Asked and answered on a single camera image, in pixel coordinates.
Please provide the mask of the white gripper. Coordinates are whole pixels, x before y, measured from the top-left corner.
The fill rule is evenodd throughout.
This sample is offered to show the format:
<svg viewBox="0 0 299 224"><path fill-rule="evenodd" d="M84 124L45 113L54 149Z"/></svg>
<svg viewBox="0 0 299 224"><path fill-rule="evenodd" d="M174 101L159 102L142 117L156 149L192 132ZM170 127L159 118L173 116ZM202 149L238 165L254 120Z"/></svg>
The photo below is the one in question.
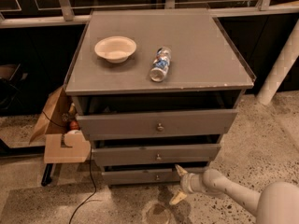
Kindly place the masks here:
<svg viewBox="0 0 299 224"><path fill-rule="evenodd" d="M188 173L180 165L175 165L180 179L180 187L183 190L178 190L176 194L169 201L170 205L176 205L187 197L187 194L193 194L194 190L192 189L192 178L194 177L193 173Z"/></svg>

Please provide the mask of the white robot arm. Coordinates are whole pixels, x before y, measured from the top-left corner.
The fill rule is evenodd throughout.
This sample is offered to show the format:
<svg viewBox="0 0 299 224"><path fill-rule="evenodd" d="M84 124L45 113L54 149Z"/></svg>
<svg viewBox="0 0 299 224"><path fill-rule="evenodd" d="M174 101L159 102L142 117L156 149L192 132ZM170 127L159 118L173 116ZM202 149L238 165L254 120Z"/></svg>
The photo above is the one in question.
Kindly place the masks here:
<svg viewBox="0 0 299 224"><path fill-rule="evenodd" d="M287 182L267 185L262 192L241 186L215 169L189 173L176 164L180 189L170 200L175 205L189 194L227 195L256 217L256 224L299 224L299 187Z"/></svg>

